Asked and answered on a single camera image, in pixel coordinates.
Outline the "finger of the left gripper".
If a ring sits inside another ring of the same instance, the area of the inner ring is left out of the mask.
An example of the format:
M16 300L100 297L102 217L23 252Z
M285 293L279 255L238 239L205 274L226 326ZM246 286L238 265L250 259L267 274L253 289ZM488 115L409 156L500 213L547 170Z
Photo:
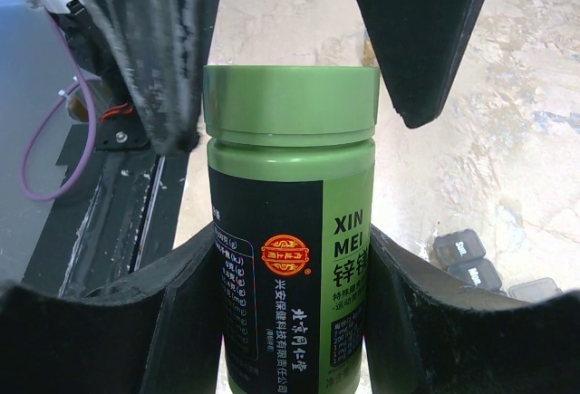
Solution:
M442 113L485 0L356 0L393 108L410 129Z
M103 33L153 148L199 143L208 0L81 0Z

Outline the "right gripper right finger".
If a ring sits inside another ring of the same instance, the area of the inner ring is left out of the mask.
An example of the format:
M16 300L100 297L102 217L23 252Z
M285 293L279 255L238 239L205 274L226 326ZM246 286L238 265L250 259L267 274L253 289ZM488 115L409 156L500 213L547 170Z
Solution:
M371 230L365 343L374 393L576 393L579 293L523 303Z

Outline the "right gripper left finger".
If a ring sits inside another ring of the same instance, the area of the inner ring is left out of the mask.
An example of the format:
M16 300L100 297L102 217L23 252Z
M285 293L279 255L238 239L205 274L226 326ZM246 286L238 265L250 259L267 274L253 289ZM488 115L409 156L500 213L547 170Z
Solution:
M1 286L4 393L212 393L221 348L218 257L204 227L83 298Z

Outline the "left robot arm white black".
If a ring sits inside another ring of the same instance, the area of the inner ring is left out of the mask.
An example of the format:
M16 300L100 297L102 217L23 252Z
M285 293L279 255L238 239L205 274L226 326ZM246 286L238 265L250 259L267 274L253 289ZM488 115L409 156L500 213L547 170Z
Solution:
M198 145L212 0L34 0L70 17L112 67L160 154ZM437 119L485 0L356 0L394 109L416 129Z

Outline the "green lidded pill bottle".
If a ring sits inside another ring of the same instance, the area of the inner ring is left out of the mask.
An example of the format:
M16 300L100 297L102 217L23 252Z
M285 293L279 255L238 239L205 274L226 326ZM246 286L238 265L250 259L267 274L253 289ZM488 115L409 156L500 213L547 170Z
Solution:
M353 393L361 373L380 75L208 66L204 119L236 393Z

